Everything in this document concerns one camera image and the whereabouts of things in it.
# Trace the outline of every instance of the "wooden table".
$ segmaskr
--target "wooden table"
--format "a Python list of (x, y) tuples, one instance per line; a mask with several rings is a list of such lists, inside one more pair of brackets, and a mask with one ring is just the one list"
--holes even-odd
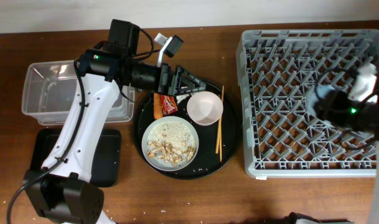
[[(235, 49), (248, 29), (379, 29), (379, 21), (272, 24), (231, 27), (149, 29), (184, 40), (180, 52), (166, 62), (178, 63), (198, 77), (224, 84), (240, 102)], [(107, 30), (0, 34), (0, 223), (8, 201), (29, 168), (35, 137), (44, 127), (21, 112), (27, 67), (34, 62), (71, 60)], [(138, 52), (148, 50), (141, 36)], [(154, 63), (153, 55), (148, 62)], [(372, 201), (373, 179), (255, 180), (244, 170), (243, 148), (220, 171), (197, 180), (175, 180), (153, 171), (134, 148), (133, 124), (113, 125), (121, 131), (118, 183), (103, 189), (104, 210), (120, 223), (240, 223), (282, 218), (299, 212), (322, 220), (349, 219), (365, 223)], [(14, 223), (50, 223), (39, 218), (22, 194), (12, 213)]]

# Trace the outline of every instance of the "white bowl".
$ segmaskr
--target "white bowl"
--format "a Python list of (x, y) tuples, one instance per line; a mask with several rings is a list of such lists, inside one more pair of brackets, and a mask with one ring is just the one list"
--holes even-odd
[[(155, 158), (149, 158), (147, 156), (147, 151), (148, 151), (148, 148), (147, 148), (147, 139), (149, 137), (149, 133), (151, 132), (151, 130), (153, 129), (153, 127), (155, 127), (157, 124), (160, 124), (160, 123), (163, 123), (163, 122), (168, 122), (168, 121), (179, 121), (179, 122), (181, 122), (182, 124), (184, 124), (185, 126), (187, 126), (189, 128), (190, 133), (195, 138), (196, 151), (195, 151), (194, 156), (188, 162), (186, 162), (186, 161), (185, 162), (181, 162), (179, 164), (179, 166), (173, 166), (172, 164), (166, 164), (162, 159), (156, 158), (156, 156), (155, 156)], [(151, 125), (149, 125), (146, 128), (144, 136), (142, 137), (142, 144), (141, 144), (141, 146), (142, 146), (142, 152), (144, 153), (145, 159), (150, 163), (150, 165), (152, 165), (153, 167), (155, 167), (155, 168), (157, 168), (159, 170), (177, 171), (177, 170), (180, 170), (180, 169), (184, 168), (185, 166), (189, 165), (195, 159), (197, 151), (199, 150), (199, 137), (197, 135), (197, 132), (196, 132), (195, 128), (188, 121), (186, 121), (186, 120), (184, 120), (182, 118), (176, 117), (176, 116), (166, 116), (166, 117), (163, 117), (163, 118), (160, 118), (160, 119), (157, 119), (157, 120), (153, 121), (151, 123)]]
[(189, 117), (201, 126), (208, 126), (220, 119), (223, 112), (221, 99), (214, 93), (202, 91), (192, 96), (187, 104)]

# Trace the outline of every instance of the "gray dish rack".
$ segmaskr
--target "gray dish rack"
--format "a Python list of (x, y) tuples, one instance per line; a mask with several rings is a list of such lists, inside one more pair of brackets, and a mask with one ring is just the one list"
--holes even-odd
[[(245, 170), (251, 177), (374, 177), (375, 146), (346, 151), (341, 130), (309, 115), (306, 98), (330, 68), (379, 62), (379, 30), (247, 30), (236, 50)], [(343, 72), (323, 84), (348, 91)], [(352, 147), (369, 136), (347, 136)]]

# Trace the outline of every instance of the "white wall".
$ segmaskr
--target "white wall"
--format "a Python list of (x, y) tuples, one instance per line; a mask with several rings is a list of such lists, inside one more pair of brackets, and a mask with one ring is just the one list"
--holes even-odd
[(0, 0), (0, 33), (379, 19), (379, 0)]

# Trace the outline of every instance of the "chopsticks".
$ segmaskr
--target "chopsticks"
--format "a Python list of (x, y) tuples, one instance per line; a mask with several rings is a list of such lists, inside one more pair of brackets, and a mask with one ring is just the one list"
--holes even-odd
[[(221, 102), (224, 104), (224, 86), (222, 86)], [(222, 125), (221, 125), (222, 115), (218, 120), (218, 131), (217, 131), (217, 143), (215, 145), (215, 153), (220, 152), (220, 162), (222, 162)]]

